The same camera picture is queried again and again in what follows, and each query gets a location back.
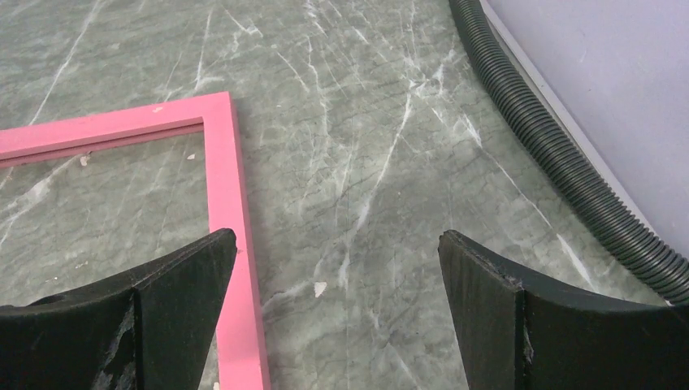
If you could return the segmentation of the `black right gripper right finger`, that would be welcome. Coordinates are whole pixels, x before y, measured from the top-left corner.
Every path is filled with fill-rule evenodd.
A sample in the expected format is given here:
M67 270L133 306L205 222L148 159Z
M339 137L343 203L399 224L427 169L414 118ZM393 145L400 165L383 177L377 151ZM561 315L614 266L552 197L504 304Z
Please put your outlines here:
M470 388L687 388L686 306L589 292L454 230L438 253Z

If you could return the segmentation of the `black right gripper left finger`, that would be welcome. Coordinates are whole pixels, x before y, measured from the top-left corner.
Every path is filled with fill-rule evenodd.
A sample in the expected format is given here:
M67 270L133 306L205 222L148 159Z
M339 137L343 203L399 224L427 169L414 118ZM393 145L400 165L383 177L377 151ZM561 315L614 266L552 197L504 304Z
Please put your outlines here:
M1 308L4 389L195 389L236 260L228 228L26 306Z

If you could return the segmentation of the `pink wooden picture frame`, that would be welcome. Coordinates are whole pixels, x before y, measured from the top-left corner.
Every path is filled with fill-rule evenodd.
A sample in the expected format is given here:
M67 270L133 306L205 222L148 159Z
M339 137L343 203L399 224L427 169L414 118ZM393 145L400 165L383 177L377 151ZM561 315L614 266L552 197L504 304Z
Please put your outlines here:
M271 386L236 111L226 92L1 132L1 165L204 133L209 229L231 228L238 254L216 335L223 389Z

